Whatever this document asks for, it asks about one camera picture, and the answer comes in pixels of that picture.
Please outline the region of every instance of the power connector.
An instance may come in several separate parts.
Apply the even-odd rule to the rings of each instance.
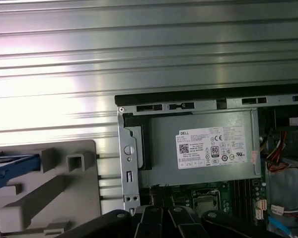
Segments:
[[[259,200],[257,202],[257,207],[262,211],[266,211],[267,210],[267,200],[266,199]]]
[[[257,220],[263,220],[264,219],[263,210],[256,208],[255,209],[255,217]]]
[[[271,209],[272,213],[274,213],[276,215],[282,216],[284,214],[284,207],[272,205],[270,209]]]

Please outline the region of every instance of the wire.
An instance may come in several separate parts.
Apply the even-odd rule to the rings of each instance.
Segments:
[[[287,214],[289,214],[289,213],[297,213],[298,212],[298,209],[297,210],[291,210],[291,211],[284,211],[284,213],[287,213]]]
[[[286,217],[298,217],[298,215],[286,215]]]
[[[279,221],[275,220],[272,217],[268,217],[268,221],[274,225],[276,228],[282,230],[284,233],[286,233],[288,236],[293,237],[291,231],[286,227],[285,225],[281,224]]]
[[[286,140],[287,132],[282,131],[280,132],[280,140],[276,146],[276,148],[266,157],[266,159],[269,159],[270,161],[278,164],[280,162],[281,152],[284,148],[284,143]],[[288,169],[290,165],[282,163],[279,166],[275,166],[272,163],[267,162],[267,170],[270,172],[276,173],[281,172],[285,169]]]

